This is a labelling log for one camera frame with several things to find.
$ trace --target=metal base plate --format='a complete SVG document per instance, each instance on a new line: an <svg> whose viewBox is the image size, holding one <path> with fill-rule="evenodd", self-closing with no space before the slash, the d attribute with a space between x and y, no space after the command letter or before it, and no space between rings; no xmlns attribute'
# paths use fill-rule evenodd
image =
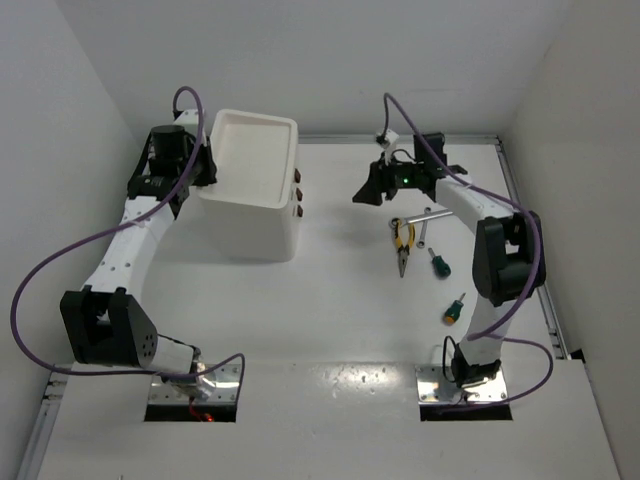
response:
<svg viewBox="0 0 640 480"><path fill-rule="evenodd" d="M445 368L448 378L453 378L449 367ZM507 398L507 385L502 368L493 379L480 384L458 388L455 383L444 378L441 365L417 365L418 403L421 407L442 407L458 404L487 404Z"/></svg>
<svg viewBox="0 0 640 480"><path fill-rule="evenodd" d="M215 375L207 375L208 386L212 387L213 394L206 400L196 399L194 406L207 405L214 407L231 407L236 403L238 393L238 383L240 381L241 365L228 364L214 370ZM179 407L188 406L189 397L178 392L170 384L164 383L156 375L151 377L151 387L149 388L149 406Z"/></svg>

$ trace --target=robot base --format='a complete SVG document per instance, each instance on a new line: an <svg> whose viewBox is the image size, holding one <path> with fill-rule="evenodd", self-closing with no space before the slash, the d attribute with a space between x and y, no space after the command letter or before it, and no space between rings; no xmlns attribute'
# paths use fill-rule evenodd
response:
<svg viewBox="0 0 640 480"><path fill-rule="evenodd" d="M215 422L236 421L236 397L242 365L228 364L214 370L203 381L206 395L193 401L193 409L200 415L209 414ZM189 396L176 389L171 383L151 377L147 401L146 422L198 422L189 412Z"/></svg>
<svg viewBox="0 0 640 480"><path fill-rule="evenodd" d="M452 378L449 367L445 368ZM493 379L458 388L443 376L442 365L417 365L418 405L422 421L453 420L511 420L508 404L487 406L478 409L459 409L471 405L490 405L507 398L507 385L502 368Z"/></svg>

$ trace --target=white box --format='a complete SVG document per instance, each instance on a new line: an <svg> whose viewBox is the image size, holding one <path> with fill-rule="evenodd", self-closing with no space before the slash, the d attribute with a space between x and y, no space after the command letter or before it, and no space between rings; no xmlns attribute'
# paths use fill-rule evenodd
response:
<svg viewBox="0 0 640 480"><path fill-rule="evenodd" d="M218 183L198 196L216 248L230 257L291 260L303 213L296 122L220 110L211 148Z"/></svg>

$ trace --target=white floor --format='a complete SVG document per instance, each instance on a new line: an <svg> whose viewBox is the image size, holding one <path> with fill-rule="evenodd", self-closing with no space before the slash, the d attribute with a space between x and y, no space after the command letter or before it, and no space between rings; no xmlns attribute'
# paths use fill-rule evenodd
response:
<svg viewBox="0 0 640 480"><path fill-rule="evenodd" d="M507 193L493 145L448 151L477 184ZM577 361L559 362L548 386L516 402L513 421L420 422L413 365L438 361L443 337L466 330L473 236L453 217L434 221L427 245L452 276L436 279L426 250L414 248L400 279L387 222L430 202L400 192L383 207L352 204L378 156L375 145L300 146L305 216L286 264L220 257L189 200L149 271L143 306L160 333L211 362L247 355L237 423L144 423L148 378L71 379L39 478L617 478ZM463 292L462 318L448 327L442 313ZM550 346L537 297L510 333ZM541 352L503 350L510 393L544 375Z"/></svg>

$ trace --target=gray wall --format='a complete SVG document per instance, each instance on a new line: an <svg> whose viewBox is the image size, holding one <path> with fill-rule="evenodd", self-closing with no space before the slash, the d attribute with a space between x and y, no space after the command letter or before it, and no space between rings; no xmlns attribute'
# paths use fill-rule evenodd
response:
<svg viewBox="0 0 640 480"><path fill-rule="evenodd" d="M0 478L11 479L47 377L13 343L11 298L44 256L118 221L139 150L53 0L3 2L0 45ZM20 329L43 358L72 358L58 302L103 251L58 260L23 297Z"/></svg>
<svg viewBox="0 0 640 480"><path fill-rule="evenodd" d="M576 2L506 134L624 478L640 470L640 3Z"/></svg>
<svg viewBox="0 0 640 480"><path fill-rule="evenodd" d="M495 133L571 3L57 1L139 141L183 83L211 113L282 115L302 133L382 128L387 89L425 130Z"/></svg>

